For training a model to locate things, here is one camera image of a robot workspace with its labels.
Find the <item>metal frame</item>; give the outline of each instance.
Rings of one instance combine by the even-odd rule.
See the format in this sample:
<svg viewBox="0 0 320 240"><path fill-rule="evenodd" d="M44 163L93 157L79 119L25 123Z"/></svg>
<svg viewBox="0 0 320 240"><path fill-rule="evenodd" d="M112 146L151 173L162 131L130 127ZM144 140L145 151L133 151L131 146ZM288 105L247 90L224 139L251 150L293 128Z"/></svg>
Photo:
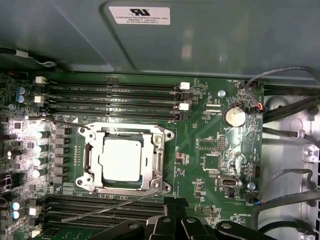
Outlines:
<svg viewBox="0 0 320 240"><path fill-rule="evenodd" d="M111 122L95 122L86 125L89 129L79 128L80 135L85 137L85 144L92 146L89 155L89 172L84 171L83 176L76 179L78 187L90 192L112 195L147 196L152 193L169 193L172 187L163 181L165 142L172 140L175 134L158 125L127 124ZM141 159L148 158L147 164L141 162L140 169L142 184L139 188L107 187L102 183L103 165L100 157L104 154L104 138L109 134L131 134L143 138ZM83 154L83 168L86 166L86 153Z"/></svg>

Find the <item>gray cable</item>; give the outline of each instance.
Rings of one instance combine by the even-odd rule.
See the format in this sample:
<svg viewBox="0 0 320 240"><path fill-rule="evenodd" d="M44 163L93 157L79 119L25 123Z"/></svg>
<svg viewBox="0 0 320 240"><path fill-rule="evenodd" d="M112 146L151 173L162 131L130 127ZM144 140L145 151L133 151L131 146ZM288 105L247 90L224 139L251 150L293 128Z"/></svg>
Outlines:
<svg viewBox="0 0 320 240"><path fill-rule="evenodd" d="M250 92L249 90L249 87L250 85L262 78L262 77L265 77L265 76L268 76L268 75L272 75L272 74L275 74L275 73L281 73L281 72L287 72L287 71L306 71L308 72L309 74L311 74L314 78L314 81L320 85L320 76L318 75L318 73L310 68L310 67L307 67L307 66L288 66L288 67L281 67L281 68L276 68L276 69L272 69L272 70L269 70L269 71L265 71L263 73L260 73L256 76L254 76L253 78L251 78L247 83L246 85L244 86L244 90L246 92L246 94L253 100L253 102L255 104L258 104L259 101L257 100L257 98Z"/></svg>
<svg viewBox="0 0 320 240"><path fill-rule="evenodd" d="M267 182L265 182L258 194L257 199L261 200L262 196L265 192L265 190L269 187L269 185L276 180L277 178L281 177L282 175L288 174L288 173L295 173L295 174L308 174L308 176L306 177L306 182L307 182L307 188L309 190L314 190L315 188L317 188L316 183L311 181L311 177L313 175L313 172L310 169L303 169L303 168L288 168L288 169L283 169L281 171L276 172L275 174L273 174L269 180Z"/></svg>
<svg viewBox="0 0 320 240"><path fill-rule="evenodd" d="M273 209L273 208L281 207L285 205L303 203L303 202L312 201L312 200L319 200L319 199L320 199L320 189L277 197L259 206L256 206L253 209L251 214L251 226L254 230L258 230L259 213L264 210Z"/></svg>

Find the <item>green circuit board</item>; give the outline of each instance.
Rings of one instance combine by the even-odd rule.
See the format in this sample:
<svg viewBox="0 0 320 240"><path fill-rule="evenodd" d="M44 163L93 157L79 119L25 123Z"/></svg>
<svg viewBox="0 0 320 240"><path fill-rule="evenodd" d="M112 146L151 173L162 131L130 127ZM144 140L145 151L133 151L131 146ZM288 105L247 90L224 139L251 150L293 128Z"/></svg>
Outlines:
<svg viewBox="0 0 320 240"><path fill-rule="evenodd" d="M222 220L231 220L242 225L250 226L252 204L246 202L245 195L257 193L259 189L259 173L262 146L262 115L254 112L246 114L245 124L240 127L230 127L224 120L224 113L234 106L246 110L253 107L243 89L244 80L219 79L207 77L179 77L155 75L124 75L99 73L29 73L26 81L12 81L6 88L13 90L17 86L33 87L35 76L44 76L52 82L65 81L68 83L84 82L102 83L108 79L117 79L119 83L127 84L154 84L174 85L180 82L190 83L192 104L187 120L167 120L130 117L103 117L94 114L77 114L77 111L97 111L85 106L72 106L74 114L54 115L56 119L79 124L94 122L117 122L134 124L153 124L168 129L175 134L174 140L165 145L164 176L166 183L172 186L172 191L165 196L186 198L189 203L187 209L189 216L202 217L214 227ZM219 97L218 92L224 91L225 96ZM260 82L252 88L252 92L262 102L264 86ZM9 116L9 124L21 121L25 115L32 115L33 108L25 104L17 104L15 110L9 110L8 104L14 99L14 94L5 94L1 113ZM75 179L83 174L83 155L85 139L72 127L69 136L68 161L65 164L65 182L63 184L50 184L50 176L42 182L32 182L37 185L35 191L26 188L20 190L26 197L43 197L45 194L74 195L92 197L88 191L76 186ZM222 185L222 177L235 176L238 185L226 187ZM255 189L248 189L248 184L255 184ZM127 200L130 196L99 195L100 198ZM148 201L162 202L163 196L148 198ZM61 228L59 233L51 239L74 239L77 230ZM25 239L29 236L30 228L18 228L15 239ZM88 235L97 230L86 230L87 234L77 232L77 238L87 239Z"/></svg>

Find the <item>motherboard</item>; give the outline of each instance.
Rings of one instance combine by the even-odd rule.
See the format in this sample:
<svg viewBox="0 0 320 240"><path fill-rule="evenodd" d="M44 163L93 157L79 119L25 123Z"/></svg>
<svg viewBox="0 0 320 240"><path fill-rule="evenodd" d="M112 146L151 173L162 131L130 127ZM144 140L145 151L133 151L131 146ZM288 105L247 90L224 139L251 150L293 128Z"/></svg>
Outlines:
<svg viewBox="0 0 320 240"><path fill-rule="evenodd" d="M250 227L262 113L245 81L156 75L0 76L0 239L86 240L185 198L213 228ZM264 86L252 85L263 102ZM133 201L100 214L66 221Z"/></svg>

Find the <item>connector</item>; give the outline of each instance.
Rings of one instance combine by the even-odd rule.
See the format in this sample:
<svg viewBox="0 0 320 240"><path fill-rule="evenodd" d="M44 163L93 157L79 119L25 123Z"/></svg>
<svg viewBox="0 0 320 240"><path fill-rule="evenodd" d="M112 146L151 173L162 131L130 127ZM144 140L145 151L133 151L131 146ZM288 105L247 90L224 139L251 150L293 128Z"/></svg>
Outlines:
<svg viewBox="0 0 320 240"><path fill-rule="evenodd" d="M43 103L45 103L45 97L44 96L34 96L34 102L37 104L43 104Z"/></svg>
<svg viewBox="0 0 320 240"><path fill-rule="evenodd" d="M190 89L190 82L181 82L179 88L181 90L189 90Z"/></svg>
<svg viewBox="0 0 320 240"><path fill-rule="evenodd" d="M219 175L219 182L225 187L235 187L238 185L238 180L234 176Z"/></svg>
<svg viewBox="0 0 320 240"><path fill-rule="evenodd" d="M36 84L46 84L47 79L44 76L36 76L35 77L35 83Z"/></svg>

